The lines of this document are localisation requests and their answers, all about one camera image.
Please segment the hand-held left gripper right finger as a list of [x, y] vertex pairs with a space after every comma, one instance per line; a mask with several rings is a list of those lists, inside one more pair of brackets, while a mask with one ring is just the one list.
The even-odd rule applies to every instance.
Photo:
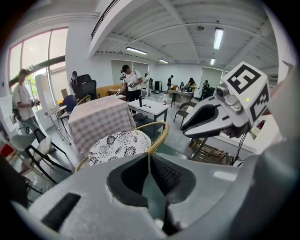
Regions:
[[238, 219], [254, 182], [256, 156], [240, 167], [151, 156], [151, 175], [165, 196], [164, 228], [155, 240], [237, 240]]

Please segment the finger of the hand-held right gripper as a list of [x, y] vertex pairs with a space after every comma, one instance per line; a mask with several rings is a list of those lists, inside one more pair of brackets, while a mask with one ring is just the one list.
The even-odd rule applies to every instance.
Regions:
[[208, 138], [217, 136], [222, 130], [228, 130], [233, 126], [229, 115], [224, 111], [222, 107], [222, 126], [212, 127], [212, 126], [198, 126], [198, 127], [187, 127], [186, 118], [181, 126], [183, 134], [190, 138]]
[[186, 118], [187, 127], [222, 126], [222, 105], [214, 97], [200, 101]]

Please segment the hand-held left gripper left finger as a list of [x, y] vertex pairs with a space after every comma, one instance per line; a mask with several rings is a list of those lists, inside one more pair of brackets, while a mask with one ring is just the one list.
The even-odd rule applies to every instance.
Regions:
[[136, 156], [79, 170], [39, 197], [29, 209], [11, 204], [41, 240], [162, 240], [165, 233], [145, 207], [119, 202], [107, 185], [109, 173]]

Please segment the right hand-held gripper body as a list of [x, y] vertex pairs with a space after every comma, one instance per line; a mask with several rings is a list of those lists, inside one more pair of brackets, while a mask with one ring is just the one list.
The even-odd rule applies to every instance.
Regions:
[[251, 130], [266, 110], [270, 99], [267, 75], [243, 61], [225, 75], [214, 97], [231, 121], [222, 132], [239, 138]]

